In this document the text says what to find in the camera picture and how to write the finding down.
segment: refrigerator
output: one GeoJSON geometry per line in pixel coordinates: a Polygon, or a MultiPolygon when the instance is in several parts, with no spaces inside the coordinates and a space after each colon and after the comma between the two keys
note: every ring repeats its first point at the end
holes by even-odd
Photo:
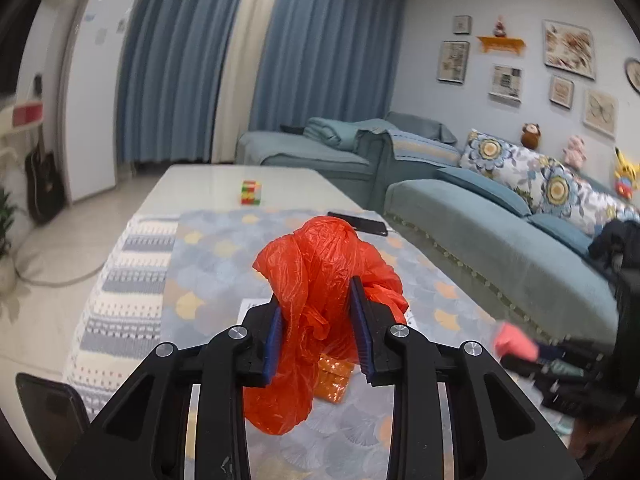
{"type": "Polygon", "coordinates": [[[116,186],[118,78],[135,4],[86,0],[69,36],[59,117],[70,203],[116,186]]]}

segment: potted plant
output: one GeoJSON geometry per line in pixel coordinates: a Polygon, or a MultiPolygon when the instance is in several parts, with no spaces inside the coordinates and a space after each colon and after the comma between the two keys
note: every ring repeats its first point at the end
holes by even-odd
{"type": "Polygon", "coordinates": [[[0,295],[9,294],[15,287],[14,259],[9,254],[11,243],[7,239],[14,223],[15,206],[9,204],[9,194],[0,187],[0,295]]]}

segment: orange wall shelf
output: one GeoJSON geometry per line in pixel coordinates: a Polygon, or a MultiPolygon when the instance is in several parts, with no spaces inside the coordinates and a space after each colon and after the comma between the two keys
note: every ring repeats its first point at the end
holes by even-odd
{"type": "Polygon", "coordinates": [[[520,55],[527,45],[520,38],[496,38],[495,36],[478,36],[478,40],[482,42],[482,51],[490,50],[510,50],[520,55]]]}

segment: black smartphone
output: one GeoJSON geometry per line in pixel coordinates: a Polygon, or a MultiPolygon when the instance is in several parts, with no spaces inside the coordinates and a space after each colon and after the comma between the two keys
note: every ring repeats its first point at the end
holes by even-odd
{"type": "Polygon", "coordinates": [[[379,222],[378,220],[369,220],[368,218],[343,215],[341,213],[334,213],[333,211],[329,211],[327,215],[347,221],[351,227],[356,229],[356,231],[362,231],[363,233],[370,233],[372,235],[379,236],[388,236],[389,234],[386,230],[385,223],[379,222]]]}
{"type": "Polygon", "coordinates": [[[84,403],[71,386],[17,374],[15,386],[33,436],[57,474],[62,462],[89,427],[84,403]]]}

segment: rubik's cube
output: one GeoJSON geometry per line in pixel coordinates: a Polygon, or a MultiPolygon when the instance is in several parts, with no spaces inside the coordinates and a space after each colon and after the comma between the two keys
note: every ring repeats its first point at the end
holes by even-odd
{"type": "Polygon", "coordinates": [[[260,205],[262,185],[255,180],[245,180],[242,183],[240,203],[243,205],[260,205]]]}

